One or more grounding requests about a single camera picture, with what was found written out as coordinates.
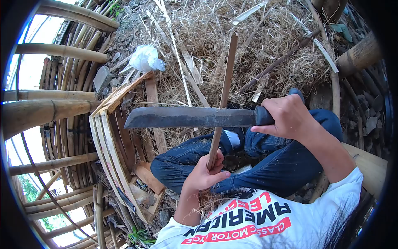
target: blue denim jeans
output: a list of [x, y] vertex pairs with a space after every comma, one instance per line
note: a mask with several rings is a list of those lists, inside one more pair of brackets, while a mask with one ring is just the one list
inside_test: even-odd
[[[343, 134], [337, 116], [326, 109], [309, 111], [323, 128], [342, 141]], [[209, 153], [213, 135], [192, 138], [166, 153], [158, 155], [151, 164], [152, 174], [166, 187], [181, 193], [182, 185], [201, 156]], [[222, 153], [228, 155], [232, 146], [225, 132], [221, 134]], [[295, 193], [322, 171], [317, 159], [295, 140], [251, 132], [248, 129], [244, 144], [251, 157], [267, 156], [251, 170], [231, 176], [213, 186], [222, 192], [232, 188], [254, 188], [287, 197]]]

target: machete blade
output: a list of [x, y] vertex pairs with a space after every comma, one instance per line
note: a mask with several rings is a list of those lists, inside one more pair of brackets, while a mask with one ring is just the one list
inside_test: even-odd
[[128, 116], [124, 128], [249, 127], [256, 125], [254, 110], [202, 107], [140, 107]]

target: plastic bag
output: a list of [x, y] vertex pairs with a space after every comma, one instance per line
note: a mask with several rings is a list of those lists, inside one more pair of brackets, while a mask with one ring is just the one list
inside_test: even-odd
[[129, 61], [129, 65], [143, 72], [159, 69], [164, 71], [165, 63], [158, 59], [158, 51], [152, 45], [140, 45], [135, 50]]

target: machete handle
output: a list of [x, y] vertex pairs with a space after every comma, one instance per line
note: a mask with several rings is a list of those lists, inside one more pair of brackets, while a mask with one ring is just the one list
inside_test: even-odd
[[271, 116], [269, 111], [262, 106], [256, 106], [254, 109], [256, 115], [256, 125], [269, 125], [275, 124], [274, 118]]

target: knee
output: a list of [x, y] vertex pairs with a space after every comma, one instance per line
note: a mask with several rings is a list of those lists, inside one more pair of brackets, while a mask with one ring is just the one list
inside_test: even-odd
[[341, 129], [340, 120], [336, 114], [327, 109], [314, 109], [310, 110], [310, 113], [325, 130], [336, 137], [340, 142], [343, 141], [343, 131]]

